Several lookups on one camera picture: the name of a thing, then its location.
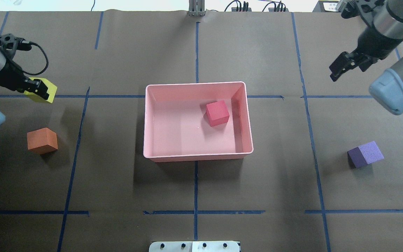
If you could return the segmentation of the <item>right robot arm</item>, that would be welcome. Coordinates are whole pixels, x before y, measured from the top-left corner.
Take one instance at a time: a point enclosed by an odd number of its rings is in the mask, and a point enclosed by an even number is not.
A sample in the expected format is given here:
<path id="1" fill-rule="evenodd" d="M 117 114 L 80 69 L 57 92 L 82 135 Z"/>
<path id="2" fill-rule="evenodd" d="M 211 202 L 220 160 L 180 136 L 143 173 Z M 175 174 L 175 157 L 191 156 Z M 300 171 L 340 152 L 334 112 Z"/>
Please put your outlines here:
<path id="1" fill-rule="evenodd" d="M 355 68 L 365 72 L 403 42 L 403 0 L 341 0 L 336 9 L 344 19 L 359 16 L 366 28 L 357 47 L 341 52 L 329 66 L 332 81 Z M 384 70 L 368 91 L 391 114 L 403 114 L 403 56 Z"/>

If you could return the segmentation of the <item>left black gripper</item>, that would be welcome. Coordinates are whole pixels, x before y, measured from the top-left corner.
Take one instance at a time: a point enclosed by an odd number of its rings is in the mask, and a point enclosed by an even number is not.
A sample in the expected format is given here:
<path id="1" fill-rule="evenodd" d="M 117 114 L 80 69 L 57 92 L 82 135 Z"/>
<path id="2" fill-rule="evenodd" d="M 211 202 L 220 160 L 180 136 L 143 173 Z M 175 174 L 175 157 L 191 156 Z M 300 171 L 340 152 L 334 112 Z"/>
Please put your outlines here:
<path id="1" fill-rule="evenodd" d="M 49 99 L 48 86 L 44 81 L 26 78 L 6 58 L 0 58 L 0 86 L 11 91 L 35 92 L 42 99 Z"/>

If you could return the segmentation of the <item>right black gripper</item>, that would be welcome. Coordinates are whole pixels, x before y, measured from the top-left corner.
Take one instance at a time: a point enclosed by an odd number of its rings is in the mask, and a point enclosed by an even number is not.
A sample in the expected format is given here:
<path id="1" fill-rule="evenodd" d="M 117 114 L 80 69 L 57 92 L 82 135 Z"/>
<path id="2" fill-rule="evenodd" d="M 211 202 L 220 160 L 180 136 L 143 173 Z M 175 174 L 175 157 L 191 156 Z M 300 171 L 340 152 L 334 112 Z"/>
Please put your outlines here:
<path id="1" fill-rule="evenodd" d="M 367 27 L 358 37 L 354 52 L 341 52 L 329 66 L 331 80 L 336 82 L 344 73 L 355 69 L 356 62 L 359 62 L 359 69 L 366 72 L 376 59 L 385 59 L 399 44 L 399 39 L 388 38 L 374 27 Z"/>

